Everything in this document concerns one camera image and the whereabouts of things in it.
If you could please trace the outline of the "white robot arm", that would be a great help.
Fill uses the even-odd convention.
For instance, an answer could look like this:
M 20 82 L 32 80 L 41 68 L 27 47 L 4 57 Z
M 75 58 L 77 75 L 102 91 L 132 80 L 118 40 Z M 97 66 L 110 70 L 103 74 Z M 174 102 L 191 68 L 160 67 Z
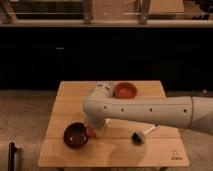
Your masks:
M 107 119 L 143 122 L 213 135 L 213 98 L 114 98 L 115 86 L 98 82 L 83 103 L 89 124 L 100 129 Z

